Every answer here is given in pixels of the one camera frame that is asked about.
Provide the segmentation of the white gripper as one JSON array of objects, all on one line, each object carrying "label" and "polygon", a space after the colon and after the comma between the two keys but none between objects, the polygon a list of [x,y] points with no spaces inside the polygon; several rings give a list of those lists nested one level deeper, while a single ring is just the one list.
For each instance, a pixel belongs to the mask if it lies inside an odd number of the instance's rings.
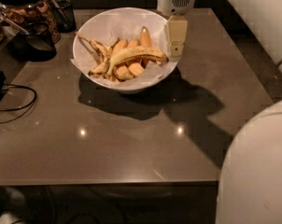
[{"label": "white gripper", "polygon": [[164,26],[171,62],[178,62],[182,56],[188,30],[184,15],[194,8],[194,3],[195,0],[157,0],[157,10],[165,16],[171,16]]}]

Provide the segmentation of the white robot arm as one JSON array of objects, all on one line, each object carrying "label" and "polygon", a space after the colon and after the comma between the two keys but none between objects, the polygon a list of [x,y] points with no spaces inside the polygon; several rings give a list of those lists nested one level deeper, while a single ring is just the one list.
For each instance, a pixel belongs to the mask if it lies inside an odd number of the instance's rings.
[{"label": "white robot arm", "polygon": [[[282,0],[228,0],[282,73]],[[219,178],[216,224],[282,224],[282,101],[231,143]]]}]

